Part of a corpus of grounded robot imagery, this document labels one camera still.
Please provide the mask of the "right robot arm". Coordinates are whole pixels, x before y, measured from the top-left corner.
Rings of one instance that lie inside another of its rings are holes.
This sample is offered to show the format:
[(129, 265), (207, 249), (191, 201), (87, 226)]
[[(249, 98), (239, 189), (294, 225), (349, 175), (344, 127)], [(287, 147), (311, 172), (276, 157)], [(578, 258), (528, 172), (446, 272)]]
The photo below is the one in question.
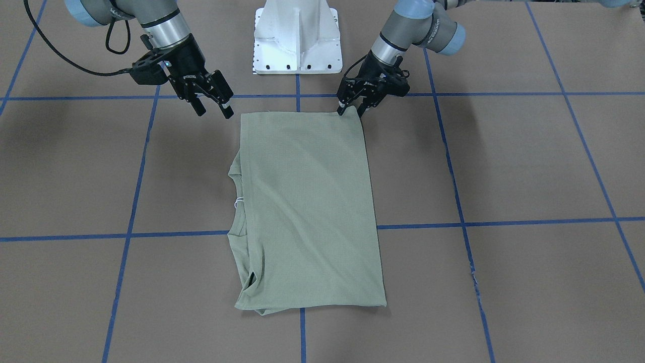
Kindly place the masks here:
[(219, 105), (226, 119), (233, 117), (229, 104), (233, 91), (219, 70), (205, 69), (204, 55), (175, 1), (66, 1), (65, 5), (87, 27), (135, 19), (148, 49), (125, 71), (136, 84), (169, 81), (177, 97), (191, 104), (198, 116), (206, 112), (198, 99), (203, 94)]

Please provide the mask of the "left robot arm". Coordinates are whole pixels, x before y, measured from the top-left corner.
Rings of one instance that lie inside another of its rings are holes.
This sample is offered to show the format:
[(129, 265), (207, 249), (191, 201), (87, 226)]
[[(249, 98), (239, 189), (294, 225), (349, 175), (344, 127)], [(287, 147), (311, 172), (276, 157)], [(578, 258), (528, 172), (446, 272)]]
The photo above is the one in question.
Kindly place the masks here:
[(343, 115), (351, 103), (361, 100), (357, 114), (363, 116), (386, 96), (406, 96), (409, 74), (400, 65), (410, 46), (445, 56), (457, 53), (466, 41), (466, 31), (447, 12), (463, 6), (464, 1), (397, 2), (369, 53), (358, 60), (357, 76), (343, 76), (337, 113)]

